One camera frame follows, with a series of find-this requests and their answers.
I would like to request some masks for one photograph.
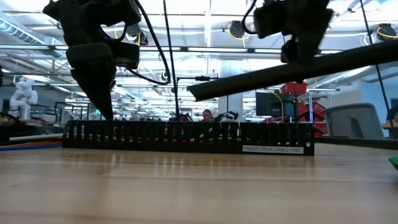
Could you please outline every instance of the yellow cable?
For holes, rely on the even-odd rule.
[[[230,35],[232,38],[234,38],[234,39],[236,39],[236,40],[242,40],[242,41],[243,41],[243,47],[246,48],[246,43],[245,43],[244,40],[246,40],[247,38],[249,38],[249,37],[250,37],[249,35],[248,35],[248,36],[245,36],[245,37],[242,37],[242,38],[234,37],[234,36],[232,35],[232,33],[231,33],[231,24],[228,25],[228,33],[229,33],[229,35]]]
[[[377,33],[378,33],[379,35],[382,35],[383,37],[388,37],[388,38],[398,38],[398,36],[391,36],[391,35],[386,35],[386,34],[380,33],[380,30],[381,30],[381,29],[382,29],[381,27],[379,27],[379,28],[377,29]]]
[[[116,29],[117,28],[118,28],[118,25],[116,24],[116,26],[114,27],[113,32],[114,32],[114,36],[118,39],[119,37],[118,37],[118,34],[116,33]]]
[[[283,123],[283,122],[284,122],[284,102],[282,101],[282,99],[280,98],[280,96],[278,96],[278,94],[273,93],[273,92],[271,92],[271,91],[267,91],[267,92],[272,93],[272,94],[274,94],[276,97],[278,97],[278,99],[279,99],[279,101],[280,101],[281,108],[282,108],[282,123]]]

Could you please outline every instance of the blue cable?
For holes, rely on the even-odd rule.
[[[54,147],[61,147],[59,145],[51,145],[51,146],[17,146],[17,147],[0,147],[0,151],[10,151],[10,150],[23,150],[23,149],[48,149]]]

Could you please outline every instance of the computer monitor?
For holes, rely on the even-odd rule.
[[[293,95],[278,94],[284,103],[284,116],[294,117]],[[278,116],[282,115],[282,105],[278,97],[273,93],[256,92],[256,115]]]

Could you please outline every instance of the gray chair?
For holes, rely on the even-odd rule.
[[[334,106],[323,112],[330,137],[384,139],[379,116],[370,103]]]

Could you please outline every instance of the red equipment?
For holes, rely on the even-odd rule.
[[[282,94],[303,94],[307,92],[307,84],[288,82],[280,89],[280,92]]]

